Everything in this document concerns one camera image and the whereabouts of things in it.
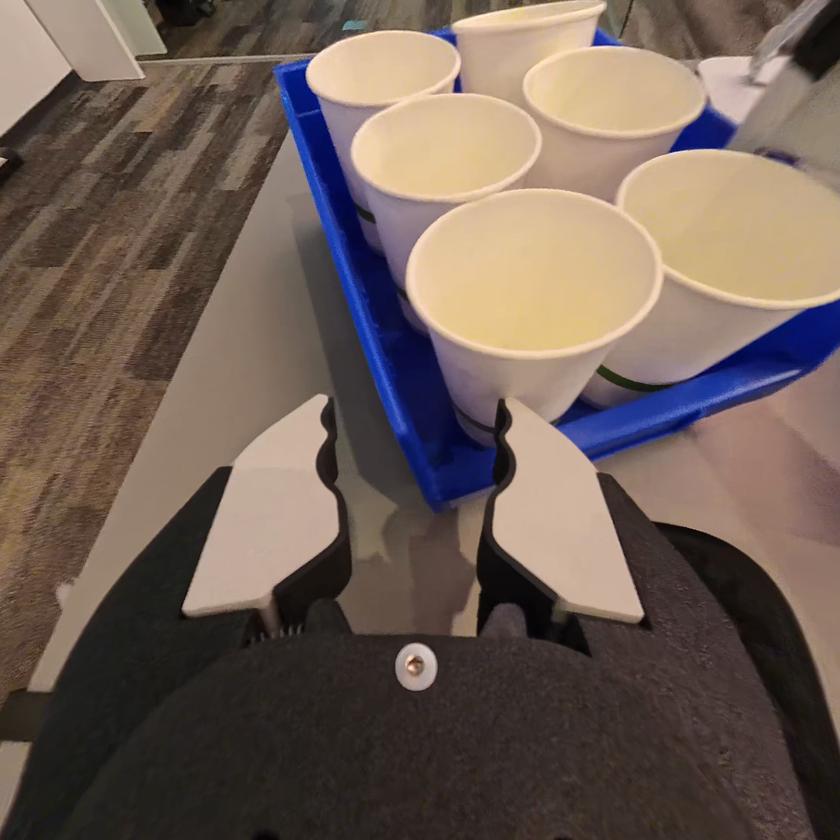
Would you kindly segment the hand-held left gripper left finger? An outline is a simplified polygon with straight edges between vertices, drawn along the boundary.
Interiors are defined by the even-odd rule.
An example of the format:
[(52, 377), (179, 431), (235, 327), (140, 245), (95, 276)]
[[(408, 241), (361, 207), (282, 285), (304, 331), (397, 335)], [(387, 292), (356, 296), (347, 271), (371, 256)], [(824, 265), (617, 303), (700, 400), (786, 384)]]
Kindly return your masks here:
[(303, 631), (310, 607), (352, 575), (337, 487), (333, 399), (317, 394), (234, 460), (182, 603), (186, 618), (255, 611), (270, 636)]

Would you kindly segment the white stand base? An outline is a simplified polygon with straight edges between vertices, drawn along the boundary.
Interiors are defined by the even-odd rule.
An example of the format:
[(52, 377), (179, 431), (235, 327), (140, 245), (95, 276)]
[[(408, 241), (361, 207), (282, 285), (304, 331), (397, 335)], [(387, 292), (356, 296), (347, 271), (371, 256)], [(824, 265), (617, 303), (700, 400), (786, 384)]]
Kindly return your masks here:
[(739, 126), (788, 64), (788, 56), (774, 56), (756, 80), (749, 79), (750, 56), (720, 56), (702, 60), (696, 73), (707, 90), (710, 106)]

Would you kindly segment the wooden instruction board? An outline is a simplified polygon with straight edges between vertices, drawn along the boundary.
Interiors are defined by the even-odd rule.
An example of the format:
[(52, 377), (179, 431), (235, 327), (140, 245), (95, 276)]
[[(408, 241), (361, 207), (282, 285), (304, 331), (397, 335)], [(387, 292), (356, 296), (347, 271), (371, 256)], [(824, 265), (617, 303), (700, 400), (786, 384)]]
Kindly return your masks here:
[(826, 2), (728, 149), (788, 164), (838, 191), (839, 2)]

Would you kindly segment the white cabinet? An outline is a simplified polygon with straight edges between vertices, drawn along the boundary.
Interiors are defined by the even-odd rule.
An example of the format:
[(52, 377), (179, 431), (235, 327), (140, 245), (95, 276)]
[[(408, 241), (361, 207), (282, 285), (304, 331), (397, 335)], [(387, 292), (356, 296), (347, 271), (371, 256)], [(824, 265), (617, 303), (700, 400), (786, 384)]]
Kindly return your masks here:
[(140, 78), (138, 58), (167, 54), (153, 2), (2, 1), (3, 72), (40, 83)]

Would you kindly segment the black wrist rest pad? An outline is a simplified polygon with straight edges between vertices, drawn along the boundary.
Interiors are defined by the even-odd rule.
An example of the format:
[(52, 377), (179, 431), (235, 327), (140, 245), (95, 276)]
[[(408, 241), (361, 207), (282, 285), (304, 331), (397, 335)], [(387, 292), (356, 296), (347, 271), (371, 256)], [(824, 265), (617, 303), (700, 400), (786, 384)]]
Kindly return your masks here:
[(839, 838), (839, 752), (823, 683), (795, 613), (746, 553), (708, 533), (657, 529), (689, 563), (735, 625), (780, 721), (817, 838)]

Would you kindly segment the blue plastic bin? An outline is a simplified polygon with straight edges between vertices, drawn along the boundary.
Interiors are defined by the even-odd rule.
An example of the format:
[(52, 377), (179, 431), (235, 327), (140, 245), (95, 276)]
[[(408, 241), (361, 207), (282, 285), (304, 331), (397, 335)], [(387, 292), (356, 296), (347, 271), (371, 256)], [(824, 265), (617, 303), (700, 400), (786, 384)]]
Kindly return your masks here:
[[(487, 490), (494, 448), (461, 428), (430, 341), (404, 318), (383, 257), (364, 239), (315, 94), (309, 60), (274, 68), (280, 98), (342, 293), (388, 424), (436, 511)], [(839, 344), (839, 303), (805, 311), (687, 384), (596, 411), (582, 401), (554, 425), (592, 461), (681, 432), (812, 373)]]

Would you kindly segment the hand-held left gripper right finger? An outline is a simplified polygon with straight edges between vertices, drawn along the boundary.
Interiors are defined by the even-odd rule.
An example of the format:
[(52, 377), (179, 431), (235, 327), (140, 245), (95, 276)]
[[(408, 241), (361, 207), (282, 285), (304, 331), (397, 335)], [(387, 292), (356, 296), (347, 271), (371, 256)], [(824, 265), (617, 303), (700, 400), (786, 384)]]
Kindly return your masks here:
[(557, 428), (509, 397), (477, 554), (477, 633), (515, 605), (526, 635), (550, 638), (577, 617), (638, 626), (644, 608), (593, 463)]

